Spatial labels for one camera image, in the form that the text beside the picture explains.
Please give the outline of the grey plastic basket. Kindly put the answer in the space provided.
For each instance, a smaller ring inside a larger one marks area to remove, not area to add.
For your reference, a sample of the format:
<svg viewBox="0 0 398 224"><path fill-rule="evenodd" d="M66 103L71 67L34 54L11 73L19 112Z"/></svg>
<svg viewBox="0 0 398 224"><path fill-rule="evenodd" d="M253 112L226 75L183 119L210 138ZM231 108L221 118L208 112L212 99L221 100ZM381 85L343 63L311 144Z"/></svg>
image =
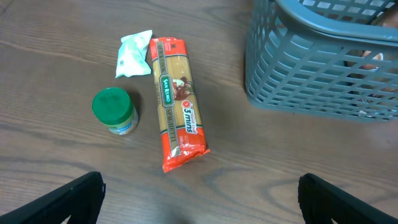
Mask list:
<svg viewBox="0 0 398 224"><path fill-rule="evenodd" d="M248 100L264 109L363 122L397 119L397 101L388 100L397 93L381 91L397 88L397 74L391 73L397 59L373 60L378 53L397 54L397 29L371 25L391 9L397 9L395 0L255 0L245 53ZM349 55L351 50L372 54L362 58ZM368 63L379 70L359 69ZM366 77L348 77L352 73ZM390 81L376 82L377 77Z"/></svg>

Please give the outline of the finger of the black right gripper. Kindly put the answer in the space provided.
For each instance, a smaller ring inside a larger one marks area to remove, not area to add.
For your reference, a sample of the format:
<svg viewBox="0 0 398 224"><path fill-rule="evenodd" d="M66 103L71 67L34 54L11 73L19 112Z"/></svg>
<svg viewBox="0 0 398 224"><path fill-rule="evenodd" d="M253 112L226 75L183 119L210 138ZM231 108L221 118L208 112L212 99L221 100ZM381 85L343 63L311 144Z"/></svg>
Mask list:
<svg viewBox="0 0 398 224"><path fill-rule="evenodd" d="M397 224L397 218L311 173L299 178L298 202L306 224Z"/></svg>

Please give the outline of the white green sachet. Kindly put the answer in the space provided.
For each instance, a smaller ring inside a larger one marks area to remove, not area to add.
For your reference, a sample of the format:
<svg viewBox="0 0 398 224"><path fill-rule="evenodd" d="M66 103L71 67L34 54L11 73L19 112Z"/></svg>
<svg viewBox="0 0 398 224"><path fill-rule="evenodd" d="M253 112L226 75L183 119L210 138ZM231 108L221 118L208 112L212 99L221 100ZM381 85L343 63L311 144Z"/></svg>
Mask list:
<svg viewBox="0 0 398 224"><path fill-rule="evenodd" d="M127 35L121 38L116 63L116 78L149 75L151 68L146 62L147 49L152 30Z"/></svg>

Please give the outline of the green lid spice jar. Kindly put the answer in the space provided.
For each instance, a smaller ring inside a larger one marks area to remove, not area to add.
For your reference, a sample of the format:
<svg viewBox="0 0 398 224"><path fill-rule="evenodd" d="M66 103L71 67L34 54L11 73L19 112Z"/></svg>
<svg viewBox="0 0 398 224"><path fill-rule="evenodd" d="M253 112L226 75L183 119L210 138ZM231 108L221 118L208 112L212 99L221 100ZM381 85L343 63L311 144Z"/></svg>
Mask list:
<svg viewBox="0 0 398 224"><path fill-rule="evenodd" d="M109 87L99 91L91 107L97 119L113 134L125 135L138 125L136 107L122 88Z"/></svg>

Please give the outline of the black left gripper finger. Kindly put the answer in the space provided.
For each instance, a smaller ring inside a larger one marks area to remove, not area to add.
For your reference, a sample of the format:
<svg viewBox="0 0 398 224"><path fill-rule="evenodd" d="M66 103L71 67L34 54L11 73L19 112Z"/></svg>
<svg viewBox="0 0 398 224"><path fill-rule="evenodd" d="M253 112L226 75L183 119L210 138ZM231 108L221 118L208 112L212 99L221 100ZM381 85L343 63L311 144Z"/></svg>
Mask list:
<svg viewBox="0 0 398 224"><path fill-rule="evenodd" d="M96 223L106 184L99 172L89 172L50 193L1 216L7 223Z"/></svg>

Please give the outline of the orange spaghetti packet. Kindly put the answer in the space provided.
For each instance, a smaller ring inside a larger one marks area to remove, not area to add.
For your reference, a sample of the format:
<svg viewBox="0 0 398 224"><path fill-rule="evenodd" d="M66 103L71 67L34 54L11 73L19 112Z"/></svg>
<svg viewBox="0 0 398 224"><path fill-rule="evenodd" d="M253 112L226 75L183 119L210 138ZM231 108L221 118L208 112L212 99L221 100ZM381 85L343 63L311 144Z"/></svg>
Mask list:
<svg viewBox="0 0 398 224"><path fill-rule="evenodd" d="M150 40L164 172L208 153L185 41Z"/></svg>

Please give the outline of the brown Nescafe Gold pouch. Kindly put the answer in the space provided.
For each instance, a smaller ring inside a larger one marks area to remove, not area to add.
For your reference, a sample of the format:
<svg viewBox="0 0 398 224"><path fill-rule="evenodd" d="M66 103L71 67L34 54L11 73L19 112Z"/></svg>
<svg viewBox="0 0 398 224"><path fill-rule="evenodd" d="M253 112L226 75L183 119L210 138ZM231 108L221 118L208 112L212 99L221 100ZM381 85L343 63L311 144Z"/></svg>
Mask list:
<svg viewBox="0 0 398 224"><path fill-rule="evenodd" d="M372 21L371 25L373 26L381 26L381 27L389 27L389 28L396 28L397 29L397 9L391 9L388 10L386 12L384 12L381 16L378 16L375 18L375 20ZM349 55L354 55L354 56L361 56L362 58L366 58L369 54L372 54L372 52L370 50L351 50L350 52L348 52ZM373 60L395 60L397 59L397 54L383 54L383 53L378 53L377 55L375 55L373 57ZM345 61L345 64L347 67L352 67L353 65L355 65L354 62L349 62L349 61ZM379 70L379 66L378 65L374 65L374 64L364 64L362 66L360 66L359 69L362 70L370 70L372 72L376 72ZM391 73L396 73L397 74L397 69L392 69ZM357 79L363 79L366 76L363 74L357 74L357 73L352 73L350 75L348 75L348 77L350 78L357 78ZM381 83L387 83L390 81L390 79L388 78L374 78L374 81L376 82L381 82ZM360 88L365 88L365 89L375 89L376 86L371 86L371 85L361 85ZM390 92L390 93L397 93L397 88L382 88L381 91L383 92ZM362 95L363 93L357 92L357 91L353 91L353 94L355 95ZM384 98L384 95L380 95L380 94L370 94L369 96L370 98ZM397 101L397 97L396 96L389 96L388 100L393 100L393 101ZM363 103L366 104L371 104L373 103L372 100L369 99L363 99L360 100ZM389 106L388 102L380 102L380 103L376 103L376 105L384 105L384 106ZM379 108L377 106L370 106L367 110L378 110Z"/></svg>

